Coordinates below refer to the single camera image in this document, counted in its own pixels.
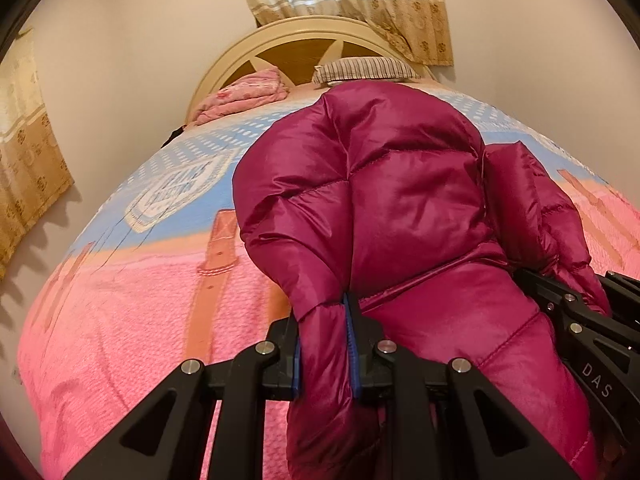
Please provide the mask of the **cream arched wooden headboard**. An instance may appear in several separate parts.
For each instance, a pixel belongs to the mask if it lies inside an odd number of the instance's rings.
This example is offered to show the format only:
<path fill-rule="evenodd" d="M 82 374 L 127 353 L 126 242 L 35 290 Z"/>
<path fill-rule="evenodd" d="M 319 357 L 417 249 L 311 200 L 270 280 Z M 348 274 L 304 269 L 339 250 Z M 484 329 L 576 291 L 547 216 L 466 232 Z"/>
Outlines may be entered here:
<path fill-rule="evenodd" d="M 309 84 L 319 65 L 363 55 L 402 58 L 363 22 L 323 15 L 286 18 L 259 27 L 228 47 L 201 79 L 186 114 L 191 115 L 209 93 L 270 66 L 277 67 L 282 81 L 294 89 Z"/>

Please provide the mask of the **cream floral side curtain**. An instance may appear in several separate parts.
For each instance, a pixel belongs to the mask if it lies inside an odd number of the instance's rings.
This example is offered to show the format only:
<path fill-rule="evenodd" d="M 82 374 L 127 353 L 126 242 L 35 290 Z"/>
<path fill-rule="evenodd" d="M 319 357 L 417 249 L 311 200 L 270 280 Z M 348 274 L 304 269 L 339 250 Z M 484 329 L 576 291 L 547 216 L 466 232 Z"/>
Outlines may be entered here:
<path fill-rule="evenodd" d="M 74 184 L 43 101 L 29 29 L 1 62 L 1 272 L 25 235 Z"/>

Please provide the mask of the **magenta puffer jacket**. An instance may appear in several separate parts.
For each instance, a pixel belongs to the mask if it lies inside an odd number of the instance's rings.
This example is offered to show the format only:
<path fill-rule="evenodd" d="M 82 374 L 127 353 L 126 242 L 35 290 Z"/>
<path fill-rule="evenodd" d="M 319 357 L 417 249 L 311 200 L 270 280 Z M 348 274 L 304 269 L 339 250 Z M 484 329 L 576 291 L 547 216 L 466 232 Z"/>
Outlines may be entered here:
<path fill-rule="evenodd" d="M 250 147 L 233 200 L 248 255 L 298 322 L 293 478 L 353 477 L 380 447 L 378 415 L 352 396 L 345 295 L 417 356 L 471 361 L 579 477 L 597 477 L 586 397 L 512 274 L 536 271 L 594 312 L 611 308 L 577 209 L 524 144 L 485 144 L 425 92 L 350 82 Z"/>

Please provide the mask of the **striped pillow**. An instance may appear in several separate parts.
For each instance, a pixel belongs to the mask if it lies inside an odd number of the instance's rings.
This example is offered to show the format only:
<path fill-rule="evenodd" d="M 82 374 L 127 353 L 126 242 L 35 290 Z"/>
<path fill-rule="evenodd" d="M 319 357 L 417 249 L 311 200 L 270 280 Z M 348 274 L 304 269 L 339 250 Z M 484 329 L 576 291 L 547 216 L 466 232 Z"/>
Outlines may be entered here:
<path fill-rule="evenodd" d="M 410 65 L 397 58 L 352 56 L 316 66 L 311 81 L 318 86 L 328 86 L 337 81 L 406 81 L 419 78 L 420 75 Z"/>

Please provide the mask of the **pink and blue bedspread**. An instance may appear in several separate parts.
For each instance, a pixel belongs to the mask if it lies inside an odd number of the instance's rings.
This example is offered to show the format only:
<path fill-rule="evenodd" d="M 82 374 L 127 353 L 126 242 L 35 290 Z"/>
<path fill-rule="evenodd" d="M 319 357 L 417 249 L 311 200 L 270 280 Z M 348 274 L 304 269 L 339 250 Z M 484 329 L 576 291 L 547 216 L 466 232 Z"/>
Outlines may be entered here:
<path fill-rule="evenodd" d="M 454 107 L 485 144 L 524 144 L 577 209 L 596 277 L 638 275 L 639 213 L 622 194 L 495 107 L 427 84 L 401 85 Z M 18 347 L 46 478 L 65 477 L 184 360 L 231 359 L 272 321 L 294 315 L 246 251 L 233 175 L 275 122 L 327 91 L 186 132 L 123 183 L 74 241 L 30 309 Z M 293 478 L 290 406 L 273 403 L 267 411 L 269 479 Z"/>

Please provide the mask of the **folded pink blanket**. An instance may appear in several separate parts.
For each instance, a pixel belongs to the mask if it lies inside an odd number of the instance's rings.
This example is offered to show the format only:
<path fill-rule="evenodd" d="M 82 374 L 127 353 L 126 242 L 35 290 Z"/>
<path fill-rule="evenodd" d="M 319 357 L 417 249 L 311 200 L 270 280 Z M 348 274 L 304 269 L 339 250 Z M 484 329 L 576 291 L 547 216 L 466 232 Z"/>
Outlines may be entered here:
<path fill-rule="evenodd" d="M 288 86 L 282 81 L 279 70 L 269 67 L 242 76 L 232 84 L 209 93 L 194 107 L 186 124 L 189 127 L 204 125 L 228 115 L 282 101 L 287 96 Z"/>

